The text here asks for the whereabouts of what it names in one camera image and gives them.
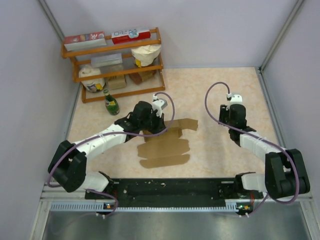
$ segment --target bottle label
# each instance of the bottle label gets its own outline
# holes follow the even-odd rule
[[[114,106],[114,105],[116,105],[116,103],[115,103],[115,101],[105,100],[105,105],[106,105],[106,106]]]

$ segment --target shelf rack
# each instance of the shelf rack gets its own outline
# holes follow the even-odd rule
[[[150,30],[151,34],[156,34],[156,39],[146,39],[141,41],[135,41],[135,42],[129,42],[129,43],[123,43],[123,44],[116,44],[116,45],[110,45],[110,46],[104,46],[104,47],[96,47],[92,49],[85,49],[85,50],[78,50],[78,51],[67,51],[65,48],[64,42],[61,44],[61,56],[66,59],[69,58],[72,63],[72,79],[75,83],[79,83],[86,80],[93,80],[93,79],[99,79],[99,78],[109,78],[113,76],[118,75],[128,75],[133,73],[140,73],[140,72],[146,72],[146,71],[158,71],[161,79],[161,85],[158,87],[153,88],[147,88],[147,89],[141,89],[141,90],[135,90],[135,91],[126,91],[122,93],[116,93],[113,94],[115,98],[120,97],[126,97],[126,96],[132,96],[132,95],[138,95],[138,94],[145,94],[145,93],[152,93],[157,91],[163,91],[166,89],[164,77],[162,74],[162,69],[164,68],[164,63],[161,57],[161,53],[157,57],[157,64],[153,64],[150,66],[145,67],[134,67],[130,69],[125,69],[121,71],[114,71],[114,72],[108,72],[108,73],[102,73],[99,75],[94,76],[86,76],[86,77],[79,77],[79,71],[80,66],[85,64],[90,64],[91,60],[83,60],[78,61],[76,57],[83,56],[83,55],[92,55],[92,54],[98,54],[98,53],[104,53],[104,52],[110,52],[110,51],[117,51],[117,50],[123,50],[123,49],[131,49],[131,48],[137,48],[141,46],[146,45],[152,45],[152,44],[161,44],[161,35],[159,32],[159,29],[156,27],[154,29]],[[111,35],[104,37],[106,41],[111,40]],[[122,58],[132,58],[132,54],[122,54]],[[81,100],[83,103],[89,103],[89,102],[96,102],[96,101],[103,101],[105,98],[104,96],[98,96],[98,97],[92,97],[87,98],[87,90],[85,86],[82,84],[82,91],[81,91]]]

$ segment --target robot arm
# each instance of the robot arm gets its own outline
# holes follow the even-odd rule
[[[286,156],[278,148],[263,142],[262,140],[265,138],[261,137],[255,129],[247,126],[246,108],[240,94],[229,93],[226,98],[228,105],[220,106],[219,121],[251,134],[240,133],[229,128],[231,140],[239,147],[252,152],[265,164],[264,174],[255,172],[238,174],[235,177],[238,190],[240,192],[245,190],[265,192],[273,199],[293,196],[296,189],[295,176]],[[297,149],[282,149],[289,154],[297,169],[300,184],[299,194],[308,193],[310,183],[302,154]]]
[[[138,134],[142,130],[147,130],[157,134],[164,130],[166,126],[163,109],[167,105],[166,100],[154,95],[151,104],[140,101],[126,117],[118,119],[105,130],[74,143],[63,141],[49,165],[48,172],[51,172],[54,165],[70,148],[85,141],[86,143],[75,148],[63,159],[52,176],[68,193],[77,189],[102,192],[112,180],[103,172],[86,172],[87,162],[113,146],[126,143],[135,137],[125,133]]]

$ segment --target white enclosure wall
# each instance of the white enclosure wall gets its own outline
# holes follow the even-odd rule
[[[320,1],[306,0],[265,69],[288,148],[299,149],[320,207]]]
[[[0,8],[0,239],[29,238],[78,85],[36,0]]]
[[[166,68],[260,66],[297,0],[42,0],[64,35],[159,27]]]

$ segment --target cable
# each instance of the cable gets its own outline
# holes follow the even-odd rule
[[[87,189],[87,191],[92,192],[92,193],[95,193],[95,194],[104,195],[104,196],[106,196],[106,197],[108,197],[108,198],[113,199],[113,200],[115,201],[115,207],[113,208],[113,210],[112,210],[110,213],[106,214],[105,216],[106,216],[106,217],[110,217],[111,215],[113,215],[113,214],[115,213],[116,209],[118,208],[119,202],[118,202],[118,200],[117,200],[114,196],[112,196],[112,195],[110,195],[110,194],[108,194],[108,193],[99,192],[99,191],[96,191],[96,190],[93,190],[93,189]],[[53,235],[59,235],[59,234],[62,233],[66,228],[68,228],[71,224],[75,223],[75,222],[78,221],[80,218],[83,218],[83,217],[89,216],[89,215],[96,215],[96,213],[95,213],[95,212],[89,212],[89,213],[82,214],[82,215],[76,217],[75,219],[71,220],[70,222],[68,222],[68,223],[67,223],[63,228],[61,228],[59,231],[54,231],[54,230],[53,230],[53,227],[52,227],[52,223],[51,223],[51,224],[50,224],[50,231],[52,232]]]
[[[209,87],[209,89],[207,90],[207,92],[206,92],[206,94],[205,94],[205,98],[204,98],[204,106],[205,106],[205,110],[206,110],[206,112],[208,113],[208,115],[209,115],[214,121],[216,121],[216,122],[217,122],[218,124],[220,124],[220,125],[223,125],[223,126],[229,128],[229,129],[233,129],[233,130],[235,130],[235,131],[238,131],[238,132],[241,133],[241,134],[247,134],[247,135],[249,135],[249,136],[251,136],[251,137],[253,137],[253,138],[255,138],[255,139],[260,139],[258,136],[254,135],[254,134],[251,134],[250,132],[245,132],[245,131],[243,131],[243,130],[241,130],[241,129],[239,129],[239,128],[230,126],[230,125],[228,125],[228,124],[225,124],[225,123],[219,121],[218,119],[216,119],[216,118],[210,113],[210,111],[209,111],[209,109],[208,109],[208,104],[207,104],[208,95],[209,95],[210,90],[211,90],[214,86],[216,86],[216,85],[218,85],[218,84],[225,85],[226,88],[227,88],[228,94],[230,94],[230,88],[229,88],[229,86],[228,86],[225,82],[218,81],[218,82],[212,84],[212,85]],[[294,161],[293,161],[292,158],[289,156],[289,154],[288,154],[285,150],[283,150],[282,147],[278,146],[277,144],[275,144],[275,143],[273,143],[273,142],[270,142],[270,141],[268,141],[268,140],[265,140],[265,139],[260,139],[260,140],[261,140],[262,142],[266,143],[266,144],[269,144],[269,145],[277,148],[277,149],[278,149],[279,151],[281,151],[281,152],[286,156],[286,158],[289,160],[289,162],[290,162],[290,164],[291,164],[291,167],[292,167],[293,174],[294,174],[294,178],[295,178],[295,192],[294,192],[294,196],[292,197],[292,199],[290,199],[290,200],[288,200],[288,201],[281,201],[281,200],[277,200],[277,199],[273,199],[273,200],[274,200],[275,202],[277,202],[277,203],[280,203],[280,204],[291,204],[291,203],[293,203],[293,202],[297,199],[297,197],[298,197],[298,195],[299,195],[299,189],[300,189],[299,177],[298,177],[298,173],[297,173],[297,169],[296,169],[296,166],[295,166],[295,164],[294,164]],[[261,205],[267,200],[268,197],[269,197],[269,195],[267,194],[267,195],[265,196],[265,198],[262,200],[262,202],[258,205],[258,207],[257,207],[255,210],[253,210],[253,212],[251,212],[249,215],[251,215],[251,214],[253,214],[254,212],[256,212],[256,210],[258,210],[258,209],[261,207]]]
[[[105,137],[105,136],[108,136],[108,135],[114,135],[114,134],[126,134],[126,135],[131,135],[131,136],[136,136],[136,137],[150,138],[150,137],[159,136],[159,135],[163,134],[164,132],[166,132],[166,131],[170,128],[170,126],[172,125],[172,123],[173,123],[173,121],[174,121],[174,118],[175,118],[175,114],[176,114],[175,103],[174,103],[173,99],[171,98],[171,96],[170,96],[169,94],[167,94],[166,92],[162,92],[162,91],[157,92],[157,93],[155,94],[155,96],[158,95],[158,94],[166,95],[166,96],[169,98],[169,100],[170,100],[170,102],[171,102],[171,105],[172,105],[172,117],[171,117],[170,123],[168,124],[168,126],[167,126],[164,130],[162,130],[161,132],[158,132],[158,133],[156,133],[156,134],[150,134],[150,135],[147,135],[147,134],[137,134],[137,133],[131,133],[131,132],[123,132],[123,131],[114,131],[114,132],[107,132],[107,133],[104,133],[104,134],[102,134],[102,135],[96,135],[96,136],[90,137],[90,138],[88,138],[88,139],[85,139],[85,140],[79,142],[78,144],[74,145],[73,147],[71,147],[71,148],[70,148],[68,151],[66,151],[66,152],[62,155],[62,157],[56,162],[56,164],[53,166],[52,170],[50,171],[49,177],[48,177],[48,179],[47,179],[47,181],[46,181],[47,185],[48,185],[50,188],[58,188],[58,187],[61,187],[61,185],[59,185],[59,184],[57,184],[57,185],[52,185],[52,184],[50,183],[51,178],[52,178],[55,170],[57,169],[57,167],[59,166],[59,164],[65,159],[65,157],[68,156],[68,154],[69,154],[70,152],[72,152],[72,151],[73,151],[74,149],[76,149],[77,147],[79,147],[79,146],[81,146],[81,145],[83,145],[83,144],[86,144],[86,143],[89,142],[89,141],[92,141],[92,140],[97,139],[97,138]],[[113,199],[113,200],[115,201],[115,206],[114,206],[113,210],[112,210],[109,214],[107,214],[107,215],[105,215],[105,216],[106,216],[106,217],[109,217],[109,216],[111,216],[111,215],[113,215],[113,214],[115,213],[115,211],[116,211],[116,209],[118,208],[118,205],[119,205],[119,202],[118,202],[117,198],[115,198],[114,196],[112,196],[112,195],[110,195],[110,194],[107,194],[107,193],[104,193],[104,192],[99,192],[99,191],[96,191],[96,190],[93,190],[93,189],[87,189],[87,191],[92,192],[92,193],[95,193],[95,194],[100,194],[100,195],[103,195],[103,196],[106,196],[106,197],[108,197],[108,198]],[[69,222],[66,226],[64,226],[64,227],[63,227],[62,229],[60,229],[59,231],[53,231],[53,230],[52,230],[52,227],[51,227],[51,232],[52,232],[54,235],[58,235],[58,234],[60,234],[63,230],[65,230],[67,227],[69,227],[71,224],[73,224],[74,222],[76,222],[78,219],[80,219],[80,218],[82,218],[82,217],[85,217],[85,216],[88,216],[88,215],[92,215],[92,214],[95,214],[95,213],[90,212],[90,213],[85,213],[85,214],[83,214],[83,215],[80,215],[79,217],[77,217],[77,218],[75,218],[74,220],[72,220],[71,222]]]

